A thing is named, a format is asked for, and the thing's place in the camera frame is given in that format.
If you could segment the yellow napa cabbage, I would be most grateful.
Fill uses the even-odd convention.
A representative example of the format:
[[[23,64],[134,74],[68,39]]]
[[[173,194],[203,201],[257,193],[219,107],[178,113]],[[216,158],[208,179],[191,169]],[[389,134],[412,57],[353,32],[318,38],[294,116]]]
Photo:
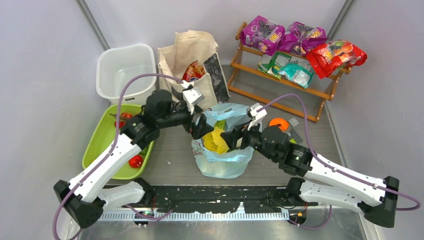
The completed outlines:
[[[230,148],[228,147],[225,140],[221,137],[221,133],[223,132],[224,132],[223,129],[215,126],[212,132],[209,132],[202,137],[203,146],[207,150],[211,152],[215,152],[219,155],[227,153],[230,150]]]

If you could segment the blue plastic grocery bag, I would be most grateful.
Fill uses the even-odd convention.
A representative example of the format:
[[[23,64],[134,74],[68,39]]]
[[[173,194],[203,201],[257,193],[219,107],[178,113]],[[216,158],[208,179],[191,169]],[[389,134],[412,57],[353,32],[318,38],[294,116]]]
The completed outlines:
[[[219,127],[224,132],[230,132],[237,125],[250,120],[247,114],[247,105],[237,103],[216,104],[206,110],[206,122]],[[253,157],[254,149],[248,146],[245,149],[229,150],[218,154],[207,150],[203,145],[203,139],[191,141],[192,153],[197,167],[206,177],[218,179],[234,179],[242,175]]]

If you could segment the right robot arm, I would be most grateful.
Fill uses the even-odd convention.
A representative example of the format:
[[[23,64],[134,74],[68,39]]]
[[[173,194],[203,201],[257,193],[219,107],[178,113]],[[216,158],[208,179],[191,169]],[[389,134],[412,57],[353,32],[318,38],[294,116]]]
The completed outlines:
[[[375,178],[347,169],[290,142],[289,135],[277,126],[260,130],[241,124],[220,136],[230,150],[251,147],[291,175],[284,191],[291,205],[324,203],[362,214],[380,227],[395,226],[397,178]]]

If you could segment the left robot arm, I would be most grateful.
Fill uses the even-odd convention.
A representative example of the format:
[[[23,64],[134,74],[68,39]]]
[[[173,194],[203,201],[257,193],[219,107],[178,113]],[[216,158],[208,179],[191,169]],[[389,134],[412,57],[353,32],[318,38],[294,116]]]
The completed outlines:
[[[92,226],[105,211],[133,203],[141,207],[152,204],[154,188],[142,178],[118,187],[104,186],[124,164],[155,141],[161,129],[183,126],[195,140],[213,131],[198,105],[204,99],[200,90],[186,89],[182,96],[182,101],[174,102],[169,91],[155,90],[141,112],[119,128],[109,149],[76,177],[54,185],[60,206],[82,229]]]

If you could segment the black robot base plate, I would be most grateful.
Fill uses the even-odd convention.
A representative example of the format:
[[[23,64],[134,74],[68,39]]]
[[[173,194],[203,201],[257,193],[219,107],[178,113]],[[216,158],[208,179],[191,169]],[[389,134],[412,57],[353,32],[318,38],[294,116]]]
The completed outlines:
[[[156,185],[146,201],[131,207],[145,207],[160,213],[276,213],[281,209],[304,208],[307,204],[274,185]]]

